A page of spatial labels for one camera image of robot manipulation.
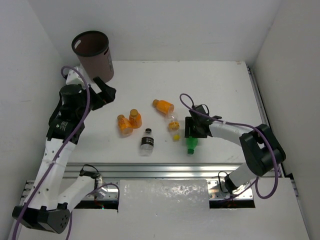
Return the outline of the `orange bottle left outer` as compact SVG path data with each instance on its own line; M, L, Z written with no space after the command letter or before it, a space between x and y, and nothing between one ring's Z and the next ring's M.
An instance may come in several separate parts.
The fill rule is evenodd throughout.
M133 127L130 121L123 114L117 116L117 125L120 133L124 137L130 136L133 133Z

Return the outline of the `orange bottle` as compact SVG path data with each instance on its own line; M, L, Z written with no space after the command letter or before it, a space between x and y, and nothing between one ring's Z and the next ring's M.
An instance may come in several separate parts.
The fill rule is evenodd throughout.
M129 122L134 129L138 129L142 126L142 117L137 109L130 110Z
M153 100L152 106L157 111L159 111L160 113L162 113L164 115L169 115L169 114L173 113L174 108L175 108L175 106L172 103L167 102L165 100L158 100L158 99Z
M133 127L130 121L123 114L117 116L117 125L120 133L124 137L130 136L133 133Z

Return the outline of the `orange bottle far centre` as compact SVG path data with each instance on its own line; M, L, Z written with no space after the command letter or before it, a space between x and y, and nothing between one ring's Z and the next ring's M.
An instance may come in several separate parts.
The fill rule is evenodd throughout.
M172 103L167 102L165 100L158 100L158 99L153 100L152 106L157 111L159 111L160 113L162 113L164 115L169 115L169 114L173 113L174 108L175 108L175 106Z

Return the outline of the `clear bottle black label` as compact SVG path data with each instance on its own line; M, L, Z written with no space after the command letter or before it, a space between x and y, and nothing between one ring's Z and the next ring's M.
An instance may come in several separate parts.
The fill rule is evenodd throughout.
M142 157L149 157L153 153L154 149L154 137L152 135L152 129L146 128L140 143L140 155Z

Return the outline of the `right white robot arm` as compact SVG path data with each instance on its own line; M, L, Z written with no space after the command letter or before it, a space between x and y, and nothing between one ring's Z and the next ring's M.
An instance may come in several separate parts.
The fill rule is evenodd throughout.
M219 138L241 147L245 163L224 177L220 190L232 194L240 186L277 167L286 153L271 128L242 123L223 122L220 116L210 117L203 105L192 105L190 117L185 118L185 137Z

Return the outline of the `aluminium front rail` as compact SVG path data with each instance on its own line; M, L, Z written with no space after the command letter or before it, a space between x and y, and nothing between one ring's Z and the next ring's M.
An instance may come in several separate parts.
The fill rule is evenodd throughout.
M214 178L218 172L232 172L239 163L95 163L110 179L193 179Z

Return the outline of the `brown plastic waste bin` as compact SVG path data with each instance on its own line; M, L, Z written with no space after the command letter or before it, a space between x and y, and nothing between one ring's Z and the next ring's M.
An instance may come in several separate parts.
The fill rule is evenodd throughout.
M106 83L113 78L114 67L105 33L97 30L82 32L72 40L71 48L91 80L99 77Z

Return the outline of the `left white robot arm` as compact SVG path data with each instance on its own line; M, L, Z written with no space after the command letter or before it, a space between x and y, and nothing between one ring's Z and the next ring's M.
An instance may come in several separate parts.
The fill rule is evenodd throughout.
M60 234L71 220L73 209L98 188L100 173L82 169L76 181L59 192L70 155L85 128L85 118L116 97L116 89L99 77L93 82L100 92L81 84L69 84L60 89L59 102L48 122L45 151L36 179L23 204L12 211L17 225Z

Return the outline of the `orange bottle left inner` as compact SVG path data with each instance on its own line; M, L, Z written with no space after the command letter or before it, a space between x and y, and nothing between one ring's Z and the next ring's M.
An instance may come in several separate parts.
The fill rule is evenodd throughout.
M142 117L137 109L130 110L129 122L134 129L138 129L142 126Z

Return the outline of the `green plastic bottle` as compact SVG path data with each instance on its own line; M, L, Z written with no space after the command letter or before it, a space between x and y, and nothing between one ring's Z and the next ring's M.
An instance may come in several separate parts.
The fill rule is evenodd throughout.
M198 138L189 136L186 138L187 154L193 155L198 145Z

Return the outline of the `clear bottle yellow cap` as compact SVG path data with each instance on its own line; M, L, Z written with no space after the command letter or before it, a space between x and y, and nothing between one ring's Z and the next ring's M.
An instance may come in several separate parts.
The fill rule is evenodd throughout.
M177 142L180 140L180 123L178 116L175 112L171 112L166 117L166 124L168 132L170 133L172 140Z

